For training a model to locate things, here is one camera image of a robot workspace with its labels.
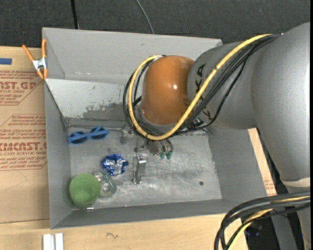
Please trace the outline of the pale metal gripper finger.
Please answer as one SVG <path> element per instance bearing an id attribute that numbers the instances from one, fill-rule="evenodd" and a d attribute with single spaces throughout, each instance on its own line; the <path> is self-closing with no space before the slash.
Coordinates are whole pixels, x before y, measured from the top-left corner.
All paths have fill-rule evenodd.
<path id="1" fill-rule="evenodd" d="M 120 143 L 127 143 L 132 138 L 132 128 L 128 124 L 124 124 L 121 128 Z"/>
<path id="2" fill-rule="evenodd" d="M 145 174 L 147 159 L 142 154 L 136 154 L 133 156 L 133 184 L 140 184 L 141 179 Z"/>

